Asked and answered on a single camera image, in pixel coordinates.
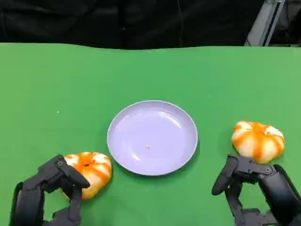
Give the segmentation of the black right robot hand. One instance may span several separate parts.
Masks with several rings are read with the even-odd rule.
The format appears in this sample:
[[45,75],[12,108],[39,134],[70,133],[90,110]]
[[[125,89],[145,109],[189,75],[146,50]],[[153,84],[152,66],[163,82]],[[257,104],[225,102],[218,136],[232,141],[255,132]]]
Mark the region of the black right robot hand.
[[[243,183],[258,184],[270,210],[261,214],[259,209],[243,208],[239,200]],[[212,188],[212,195],[221,193],[225,193],[237,226],[301,224],[301,196],[280,165],[259,164],[252,158],[229,154]]]

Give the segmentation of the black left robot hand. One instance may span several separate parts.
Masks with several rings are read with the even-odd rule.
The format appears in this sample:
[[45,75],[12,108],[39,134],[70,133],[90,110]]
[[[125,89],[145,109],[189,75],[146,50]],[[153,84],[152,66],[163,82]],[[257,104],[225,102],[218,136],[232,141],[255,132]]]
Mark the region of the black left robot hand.
[[[81,224],[82,189],[90,183],[62,155],[57,155],[38,168],[38,172],[16,185],[9,225],[11,226],[78,226]],[[45,193],[57,189],[70,199],[69,207],[44,219]]]

